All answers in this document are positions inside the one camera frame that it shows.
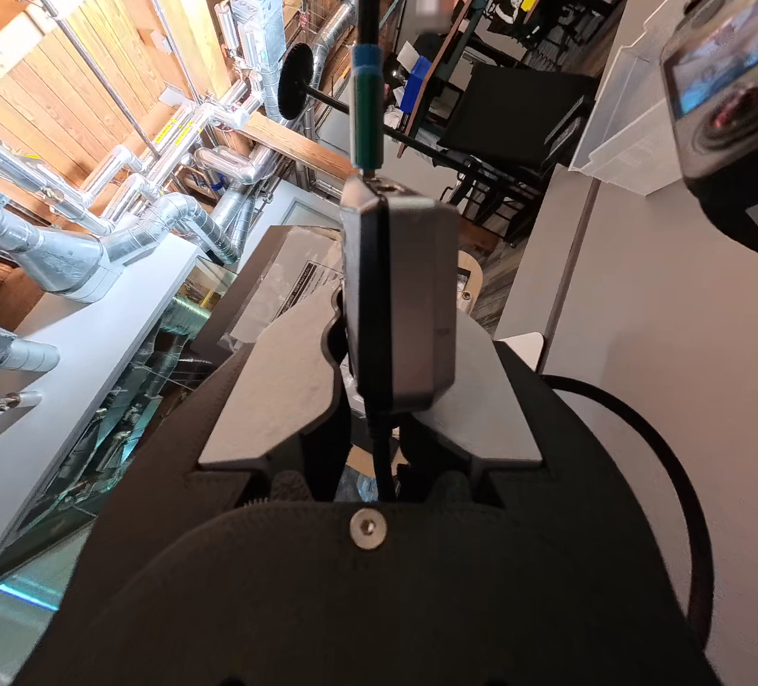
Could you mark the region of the round silver air duct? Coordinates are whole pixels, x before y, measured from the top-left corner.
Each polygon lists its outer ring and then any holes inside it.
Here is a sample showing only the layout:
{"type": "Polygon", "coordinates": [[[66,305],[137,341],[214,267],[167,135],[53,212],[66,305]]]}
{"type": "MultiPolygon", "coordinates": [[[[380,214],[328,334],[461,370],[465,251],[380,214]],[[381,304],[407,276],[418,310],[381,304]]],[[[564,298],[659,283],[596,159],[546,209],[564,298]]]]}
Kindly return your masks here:
{"type": "Polygon", "coordinates": [[[194,198],[180,193],[153,195],[139,173],[127,190],[141,192],[151,204],[134,222],[116,229],[114,222],[94,215],[93,192],[104,187],[123,167],[142,169],[130,150],[119,147],[96,171],[93,186],[81,192],[48,169],[42,160],[16,154],[2,144],[2,178],[41,197],[53,211],[86,229],[86,234],[33,226],[5,209],[2,200],[2,255],[11,259],[45,293],[85,304],[109,292],[124,268],[148,256],[173,232],[198,239],[224,264],[236,263],[242,245],[235,244],[221,225],[194,198]]]}

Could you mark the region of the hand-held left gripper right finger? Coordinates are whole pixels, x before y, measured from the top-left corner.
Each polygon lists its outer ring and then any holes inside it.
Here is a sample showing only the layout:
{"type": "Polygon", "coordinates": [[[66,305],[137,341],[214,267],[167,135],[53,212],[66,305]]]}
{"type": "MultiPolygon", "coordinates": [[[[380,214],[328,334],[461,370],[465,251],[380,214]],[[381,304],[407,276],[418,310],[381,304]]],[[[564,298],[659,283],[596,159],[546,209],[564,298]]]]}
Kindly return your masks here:
{"type": "Polygon", "coordinates": [[[455,379],[424,412],[400,426],[400,450],[414,478],[432,484],[463,475],[474,494],[492,474],[529,472],[543,455],[500,360],[499,344],[473,319],[458,318],[455,379]]]}

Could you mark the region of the black fabric panel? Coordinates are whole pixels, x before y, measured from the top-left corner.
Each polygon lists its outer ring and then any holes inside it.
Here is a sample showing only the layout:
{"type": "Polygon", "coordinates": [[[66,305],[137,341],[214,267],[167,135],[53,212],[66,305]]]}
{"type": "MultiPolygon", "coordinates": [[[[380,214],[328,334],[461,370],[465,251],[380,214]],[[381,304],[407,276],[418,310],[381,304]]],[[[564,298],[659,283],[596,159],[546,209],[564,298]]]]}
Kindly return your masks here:
{"type": "Polygon", "coordinates": [[[592,108],[600,78],[477,63],[437,144],[506,170],[542,169],[575,104],[592,108]]]}

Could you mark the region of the rounded light wooden panel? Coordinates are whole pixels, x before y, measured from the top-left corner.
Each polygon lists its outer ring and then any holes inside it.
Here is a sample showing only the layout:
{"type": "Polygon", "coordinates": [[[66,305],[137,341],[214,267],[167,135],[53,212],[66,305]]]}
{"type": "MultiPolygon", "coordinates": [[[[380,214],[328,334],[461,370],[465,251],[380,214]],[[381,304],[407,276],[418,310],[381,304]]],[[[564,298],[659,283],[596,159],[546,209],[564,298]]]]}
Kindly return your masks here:
{"type": "Polygon", "coordinates": [[[476,259],[467,252],[459,251],[456,306],[460,312],[472,314],[482,289],[483,277],[483,271],[476,259]]]}

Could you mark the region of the brown wooden table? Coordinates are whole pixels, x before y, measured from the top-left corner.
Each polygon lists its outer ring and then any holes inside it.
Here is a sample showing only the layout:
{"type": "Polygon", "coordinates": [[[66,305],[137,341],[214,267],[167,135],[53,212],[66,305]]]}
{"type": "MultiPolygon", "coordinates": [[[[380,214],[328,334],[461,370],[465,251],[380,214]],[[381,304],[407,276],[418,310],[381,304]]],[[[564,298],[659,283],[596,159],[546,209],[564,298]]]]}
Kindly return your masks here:
{"type": "Polygon", "coordinates": [[[432,101],[441,93],[469,46],[477,25],[484,15],[488,0],[464,0],[456,5],[458,10],[452,15],[452,23],[448,33],[443,37],[435,57],[428,66],[423,65],[423,78],[418,87],[406,87],[405,92],[411,92],[413,97],[412,110],[407,113],[402,123],[403,139],[414,139],[426,120],[432,101]]]}

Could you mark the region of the blue plastic bin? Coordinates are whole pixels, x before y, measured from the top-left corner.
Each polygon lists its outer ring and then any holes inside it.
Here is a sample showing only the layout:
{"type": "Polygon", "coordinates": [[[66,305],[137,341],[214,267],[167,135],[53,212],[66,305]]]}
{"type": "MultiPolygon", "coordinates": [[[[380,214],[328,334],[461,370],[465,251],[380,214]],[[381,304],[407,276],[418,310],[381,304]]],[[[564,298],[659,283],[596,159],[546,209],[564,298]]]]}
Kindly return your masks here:
{"type": "Polygon", "coordinates": [[[405,81],[403,97],[400,102],[400,110],[407,115],[412,114],[415,104],[418,100],[422,84],[431,68],[431,61],[425,56],[418,55],[409,70],[409,75],[405,81]]]}

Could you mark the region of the black round base stand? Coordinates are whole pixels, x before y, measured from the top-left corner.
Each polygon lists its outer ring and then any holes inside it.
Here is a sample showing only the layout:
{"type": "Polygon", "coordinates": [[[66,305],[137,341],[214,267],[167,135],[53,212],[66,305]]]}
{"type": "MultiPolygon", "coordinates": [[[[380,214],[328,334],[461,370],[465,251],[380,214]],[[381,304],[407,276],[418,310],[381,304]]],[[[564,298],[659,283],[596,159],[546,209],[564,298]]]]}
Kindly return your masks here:
{"type": "Polygon", "coordinates": [[[278,108],[286,120],[301,116],[309,100],[325,103],[349,117],[351,161],[360,172],[374,172],[384,163],[384,136],[417,150],[434,163],[464,173],[473,165],[450,158],[440,150],[416,139],[403,139],[403,133],[384,123],[384,80],[382,53],[376,45],[355,45],[352,52],[352,93],[349,105],[311,86],[315,75],[315,56],[304,43],[296,45],[286,56],[278,86],[278,108]]]}

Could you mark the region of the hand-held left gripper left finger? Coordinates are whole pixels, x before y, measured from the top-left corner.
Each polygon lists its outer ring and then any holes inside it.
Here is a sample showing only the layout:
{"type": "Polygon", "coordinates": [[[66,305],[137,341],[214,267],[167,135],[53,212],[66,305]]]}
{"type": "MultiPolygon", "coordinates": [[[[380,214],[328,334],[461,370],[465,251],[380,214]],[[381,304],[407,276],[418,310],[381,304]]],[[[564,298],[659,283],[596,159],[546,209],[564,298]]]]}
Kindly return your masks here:
{"type": "Polygon", "coordinates": [[[341,285],[324,285],[265,328],[199,455],[200,469],[272,485],[300,473],[315,498],[334,498],[351,448],[341,285]]]}

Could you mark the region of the clear plastic storage bin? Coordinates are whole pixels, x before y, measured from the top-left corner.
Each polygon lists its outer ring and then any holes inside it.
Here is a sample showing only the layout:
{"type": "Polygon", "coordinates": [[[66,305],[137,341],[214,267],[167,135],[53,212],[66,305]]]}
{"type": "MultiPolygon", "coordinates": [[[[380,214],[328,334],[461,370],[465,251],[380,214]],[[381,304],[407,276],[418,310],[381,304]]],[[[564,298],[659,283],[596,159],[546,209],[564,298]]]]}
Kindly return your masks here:
{"type": "Polygon", "coordinates": [[[646,196],[681,179],[659,57],[688,0],[627,0],[572,171],[646,196]]]}

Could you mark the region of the dark grey adapter hub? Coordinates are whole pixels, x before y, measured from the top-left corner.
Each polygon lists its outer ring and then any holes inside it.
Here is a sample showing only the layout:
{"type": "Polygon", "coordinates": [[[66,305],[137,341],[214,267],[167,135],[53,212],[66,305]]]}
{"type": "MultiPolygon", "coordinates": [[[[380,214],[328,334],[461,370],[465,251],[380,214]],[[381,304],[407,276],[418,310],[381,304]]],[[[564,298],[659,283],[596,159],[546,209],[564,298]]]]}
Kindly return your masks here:
{"type": "Polygon", "coordinates": [[[428,410],[456,376],[460,215],[358,171],[340,219],[349,363],[366,414],[428,410]]]}

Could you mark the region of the printed paper sheet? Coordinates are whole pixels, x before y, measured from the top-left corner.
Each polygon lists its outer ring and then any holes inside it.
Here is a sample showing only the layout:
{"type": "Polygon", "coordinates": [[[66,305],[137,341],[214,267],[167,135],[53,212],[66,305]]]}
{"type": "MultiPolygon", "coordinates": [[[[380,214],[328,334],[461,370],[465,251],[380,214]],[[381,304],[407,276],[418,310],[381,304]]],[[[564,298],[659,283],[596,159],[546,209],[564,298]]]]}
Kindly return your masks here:
{"type": "Polygon", "coordinates": [[[322,286],[341,280],[342,265],[334,258],[320,262],[315,255],[277,257],[252,290],[235,318],[227,339],[232,350],[253,344],[276,319],[322,286]]]}

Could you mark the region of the cardboard box with label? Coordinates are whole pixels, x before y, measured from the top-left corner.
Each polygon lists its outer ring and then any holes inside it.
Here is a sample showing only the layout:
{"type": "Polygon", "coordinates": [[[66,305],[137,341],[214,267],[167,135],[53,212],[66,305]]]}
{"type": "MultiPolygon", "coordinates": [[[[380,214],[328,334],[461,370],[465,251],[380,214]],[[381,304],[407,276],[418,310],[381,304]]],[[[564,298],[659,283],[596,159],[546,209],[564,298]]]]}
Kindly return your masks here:
{"type": "Polygon", "coordinates": [[[342,238],[340,231],[326,227],[271,226],[193,340],[191,352],[215,367],[220,366],[237,351],[230,347],[227,333],[238,317],[243,301],[250,296],[274,259],[315,255],[320,262],[334,258],[343,267],[342,238]]]}

